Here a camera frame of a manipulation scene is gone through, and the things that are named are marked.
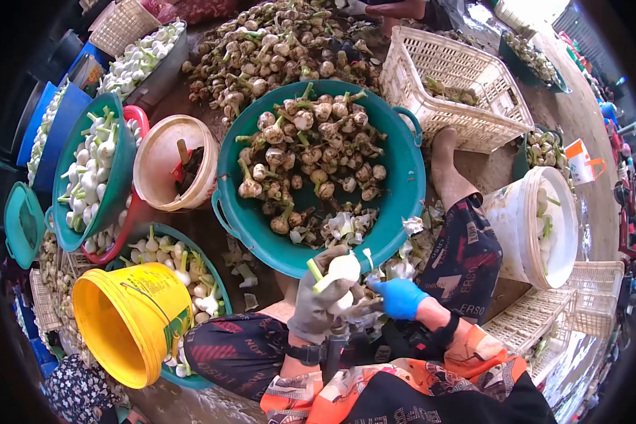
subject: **gray work glove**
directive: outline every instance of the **gray work glove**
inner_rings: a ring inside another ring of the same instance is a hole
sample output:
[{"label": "gray work glove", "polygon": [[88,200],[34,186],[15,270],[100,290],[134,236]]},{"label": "gray work glove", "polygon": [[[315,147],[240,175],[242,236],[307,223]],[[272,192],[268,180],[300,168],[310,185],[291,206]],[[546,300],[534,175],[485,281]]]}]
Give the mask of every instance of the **gray work glove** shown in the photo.
[{"label": "gray work glove", "polygon": [[352,16],[360,16],[365,14],[367,3],[358,0],[348,0],[348,6],[342,9],[344,12]]},{"label": "gray work glove", "polygon": [[[325,275],[332,259],[348,253],[343,245],[334,246],[319,253],[313,260]],[[314,345],[320,345],[325,340],[325,333],[332,326],[334,317],[328,313],[328,308],[341,299],[350,289],[354,302],[363,297],[363,289],[352,282],[338,279],[332,282],[321,294],[313,292],[316,279],[310,271],[299,281],[297,303],[294,315],[288,321],[289,331]]]}]

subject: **wrist strap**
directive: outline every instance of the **wrist strap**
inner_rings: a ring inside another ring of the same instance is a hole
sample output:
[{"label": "wrist strap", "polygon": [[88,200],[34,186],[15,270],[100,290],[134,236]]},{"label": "wrist strap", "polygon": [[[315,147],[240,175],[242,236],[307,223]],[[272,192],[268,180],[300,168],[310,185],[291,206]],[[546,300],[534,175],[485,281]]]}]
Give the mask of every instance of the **wrist strap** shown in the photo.
[{"label": "wrist strap", "polygon": [[424,360],[442,361],[448,346],[454,339],[454,332],[459,325],[459,318],[464,314],[458,310],[451,310],[448,325],[431,332],[426,327],[416,323],[412,334],[409,335],[409,344],[419,354],[417,357]]},{"label": "wrist strap", "polygon": [[328,356],[326,348],[314,344],[302,347],[287,346],[284,351],[290,358],[299,360],[305,366],[318,365]]},{"label": "wrist strap", "polygon": [[445,327],[438,328],[436,331],[430,334],[430,339],[436,346],[440,347],[443,351],[447,350],[448,346],[454,339],[454,332],[457,331],[459,325],[459,318],[464,316],[463,313],[458,310],[451,310],[449,312],[449,323]]}]

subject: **teal lid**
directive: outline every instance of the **teal lid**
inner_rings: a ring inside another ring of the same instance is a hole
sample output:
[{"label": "teal lid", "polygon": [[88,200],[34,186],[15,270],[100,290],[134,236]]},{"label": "teal lid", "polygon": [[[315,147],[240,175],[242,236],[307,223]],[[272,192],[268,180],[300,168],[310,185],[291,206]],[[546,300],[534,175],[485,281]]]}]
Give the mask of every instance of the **teal lid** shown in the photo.
[{"label": "teal lid", "polygon": [[5,205],[5,245],[9,256],[29,269],[45,236],[45,215],[33,190],[17,181]]}]

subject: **yellow plastic bucket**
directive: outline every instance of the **yellow plastic bucket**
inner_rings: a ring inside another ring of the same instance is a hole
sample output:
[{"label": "yellow plastic bucket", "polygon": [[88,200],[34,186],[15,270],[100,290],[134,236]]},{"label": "yellow plastic bucket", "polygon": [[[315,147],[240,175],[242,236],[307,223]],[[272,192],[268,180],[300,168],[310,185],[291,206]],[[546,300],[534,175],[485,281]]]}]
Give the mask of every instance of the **yellow plastic bucket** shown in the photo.
[{"label": "yellow plastic bucket", "polygon": [[73,288],[73,311],[97,361],[132,389],[158,379],[173,332],[182,336],[193,320],[187,288],[160,263],[87,271]]}]

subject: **dirt floor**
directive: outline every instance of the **dirt floor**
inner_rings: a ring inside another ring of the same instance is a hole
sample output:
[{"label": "dirt floor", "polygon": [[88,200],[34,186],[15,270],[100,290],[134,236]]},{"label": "dirt floor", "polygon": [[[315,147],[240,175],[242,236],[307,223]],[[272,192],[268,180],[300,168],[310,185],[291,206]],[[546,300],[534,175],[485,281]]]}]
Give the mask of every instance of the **dirt floor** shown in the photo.
[{"label": "dirt floor", "polygon": [[[485,44],[486,51],[497,55],[499,36],[496,33],[488,30],[467,32],[477,36]],[[196,49],[197,41],[197,35],[189,35],[192,50]],[[553,30],[538,33],[533,41],[550,58],[572,89],[570,94],[554,94],[548,89],[531,88],[517,81],[534,122],[548,128],[560,128],[565,145],[577,138],[583,139],[591,157],[601,157],[607,163],[606,171],[596,182],[577,188],[581,219],[577,259],[616,260],[619,258],[619,206],[612,197],[612,187],[617,181],[617,170],[595,97],[576,64],[570,60],[565,45],[555,38]],[[207,105],[203,107],[190,104],[187,97],[188,82],[184,77],[149,112],[151,124],[171,114],[189,114],[207,124],[213,136],[221,143],[226,133],[220,124],[221,115],[213,113]],[[516,148],[511,145],[505,145],[489,156],[458,151],[455,164],[460,174],[474,183],[483,194],[487,194],[513,182],[511,168],[515,154]],[[206,203],[201,209],[186,214],[159,214],[155,218],[183,231],[203,248],[222,276],[233,311],[242,312],[245,305],[242,290],[238,288],[241,278],[226,272],[221,257],[222,251],[226,250],[226,232],[214,216],[212,206]],[[260,284],[250,291],[257,296],[261,309],[279,301],[282,290],[271,269],[260,263],[256,272]],[[281,276],[280,279],[287,284],[289,278]],[[530,287],[526,283],[500,278],[494,291],[490,318],[508,307]],[[131,400],[155,424],[251,423],[265,420],[258,404],[219,388],[195,392],[160,379],[153,386],[128,392]]]}]

